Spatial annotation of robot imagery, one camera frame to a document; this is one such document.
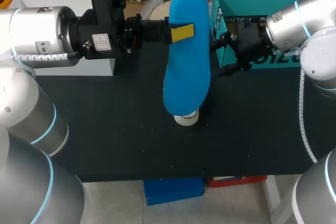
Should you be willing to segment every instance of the gray floor tile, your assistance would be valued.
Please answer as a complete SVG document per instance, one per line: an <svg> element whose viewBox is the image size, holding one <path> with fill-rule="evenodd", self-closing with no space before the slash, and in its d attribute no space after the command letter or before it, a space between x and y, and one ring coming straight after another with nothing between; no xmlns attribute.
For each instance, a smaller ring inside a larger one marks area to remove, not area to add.
<svg viewBox="0 0 336 224"><path fill-rule="evenodd" d="M292 186L295 185L296 181L299 179L301 175L276 175L275 181L278 186L280 198L283 198Z"/></svg>
<svg viewBox="0 0 336 224"><path fill-rule="evenodd" d="M206 188L203 196L147 206L143 224L269 224L269 212L261 184Z"/></svg>
<svg viewBox="0 0 336 224"><path fill-rule="evenodd" d="M86 224L142 224L142 181L84 183L89 198Z"/></svg>

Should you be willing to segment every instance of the white cable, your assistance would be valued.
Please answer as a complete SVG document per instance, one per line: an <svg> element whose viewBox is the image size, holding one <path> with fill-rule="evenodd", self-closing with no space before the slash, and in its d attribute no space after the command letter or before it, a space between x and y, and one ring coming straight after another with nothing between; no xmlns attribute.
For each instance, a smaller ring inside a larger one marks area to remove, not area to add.
<svg viewBox="0 0 336 224"><path fill-rule="evenodd" d="M305 75L305 71L303 70L303 68L301 67L301 74L300 74L300 91L299 91L299 122L300 122L300 130L301 130L301 136L302 136L302 140L303 143L305 144L306 150L311 158L311 160L316 163L317 159L315 158L313 152L311 151L310 145L308 143L307 140L307 136L306 136L306 131L305 131L305 125L303 122L303 93L304 93L304 75Z"/></svg>

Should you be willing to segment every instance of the black tabletop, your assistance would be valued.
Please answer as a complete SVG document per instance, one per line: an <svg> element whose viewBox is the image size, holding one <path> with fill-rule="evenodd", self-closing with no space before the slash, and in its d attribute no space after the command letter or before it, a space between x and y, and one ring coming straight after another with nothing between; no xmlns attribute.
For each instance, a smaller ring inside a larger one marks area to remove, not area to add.
<svg viewBox="0 0 336 224"><path fill-rule="evenodd" d="M299 68L212 80L199 121L185 127L163 104L167 58L168 46L151 43L117 62L113 77L38 77L69 124L56 161L83 182L298 174L312 165L299 127ZM304 94L307 138L320 159L336 146L336 100L308 78Z"/></svg>

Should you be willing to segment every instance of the blue shoe insole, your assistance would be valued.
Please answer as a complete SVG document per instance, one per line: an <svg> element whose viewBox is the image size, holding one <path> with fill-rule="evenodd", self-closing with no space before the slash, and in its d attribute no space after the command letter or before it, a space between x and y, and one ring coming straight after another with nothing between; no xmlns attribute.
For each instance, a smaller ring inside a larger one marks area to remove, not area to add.
<svg viewBox="0 0 336 224"><path fill-rule="evenodd" d="M169 23L194 24L194 36L169 46L163 101L172 115L188 115L203 103L210 85L207 0L172 0Z"/></svg>

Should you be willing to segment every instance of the white sticker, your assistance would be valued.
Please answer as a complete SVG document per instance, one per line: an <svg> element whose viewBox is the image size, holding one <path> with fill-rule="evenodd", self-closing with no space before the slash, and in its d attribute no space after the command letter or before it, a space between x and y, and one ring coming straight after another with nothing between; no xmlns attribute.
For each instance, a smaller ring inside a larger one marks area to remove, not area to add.
<svg viewBox="0 0 336 224"><path fill-rule="evenodd" d="M108 34L92 34L93 42L108 42Z"/></svg>
<svg viewBox="0 0 336 224"><path fill-rule="evenodd" d="M95 43L96 51L111 50L108 34L92 34L92 38Z"/></svg>
<svg viewBox="0 0 336 224"><path fill-rule="evenodd" d="M111 45L109 42L100 42L100 43L95 43L95 48L96 48L96 51L106 51L106 50L111 50Z"/></svg>

